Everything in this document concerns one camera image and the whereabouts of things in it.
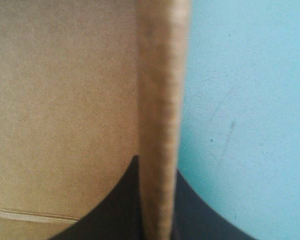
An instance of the blue painted wall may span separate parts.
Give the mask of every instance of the blue painted wall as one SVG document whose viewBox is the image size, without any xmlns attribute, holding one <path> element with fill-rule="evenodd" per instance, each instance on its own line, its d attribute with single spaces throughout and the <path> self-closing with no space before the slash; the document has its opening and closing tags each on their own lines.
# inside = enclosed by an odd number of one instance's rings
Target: blue painted wall
<svg viewBox="0 0 300 240">
<path fill-rule="evenodd" d="M 260 240 L 300 240 L 300 0 L 194 0 L 179 168 Z"/>
</svg>

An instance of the brown cardboard surface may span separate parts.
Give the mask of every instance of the brown cardboard surface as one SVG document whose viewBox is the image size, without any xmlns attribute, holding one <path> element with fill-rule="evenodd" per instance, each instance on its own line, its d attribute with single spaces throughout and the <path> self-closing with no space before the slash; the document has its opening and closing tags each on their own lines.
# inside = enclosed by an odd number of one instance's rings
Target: brown cardboard surface
<svg viewBox="0 0 300 240">
<path fill-rule="evenodd" d="M 0 0 L 0 209 L 80 218 L 137 153 L 134 5 Z"/>
<path fill-rule="evenodd" d="M 68 223 L 31 222 L 0 218 L 0 240 L 44 240 L 68 226 Z"/>
</svg>

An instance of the black cloth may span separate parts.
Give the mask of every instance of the black cloth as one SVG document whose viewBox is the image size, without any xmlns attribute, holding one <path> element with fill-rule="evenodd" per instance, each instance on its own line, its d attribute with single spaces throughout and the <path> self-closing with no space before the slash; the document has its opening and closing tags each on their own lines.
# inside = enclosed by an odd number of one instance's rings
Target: black cloth
<svg viewBox="0 0 300 240">
<path fill-rule="evenodd" d="M 88 215 L 50 240 L 144 240 L 138 157 Z M 177 172 L 171 240 L 254 240 L 210 208 Z"/>
</svg>

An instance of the light blue wall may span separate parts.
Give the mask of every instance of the light blue wall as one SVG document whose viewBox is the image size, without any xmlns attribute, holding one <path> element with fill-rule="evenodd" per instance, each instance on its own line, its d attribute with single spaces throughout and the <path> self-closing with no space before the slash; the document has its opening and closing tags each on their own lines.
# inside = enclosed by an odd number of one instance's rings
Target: light blue wall
<svg viewBox="0 0 300 240">
<path fill-rule="evenodd" d="M 194 0 L 179 168 L 260 240 L 300 240 L 300 0 Z"/>
</svg>

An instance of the black fabric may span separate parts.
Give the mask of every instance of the black fabric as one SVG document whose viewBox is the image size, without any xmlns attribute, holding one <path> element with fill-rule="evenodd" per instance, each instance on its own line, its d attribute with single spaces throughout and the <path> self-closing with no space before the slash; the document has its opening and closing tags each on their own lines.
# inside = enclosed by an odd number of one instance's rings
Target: black fabric
<svg viewBox="0 0 300 240">
<path fill-rule="evenodd" d="M 79 222 L 50 240 L 144 240 L 138 157 L 111 193 Z M 218 215 L 177 173 L 171 240 L 253 240 Z"/>
</svg>

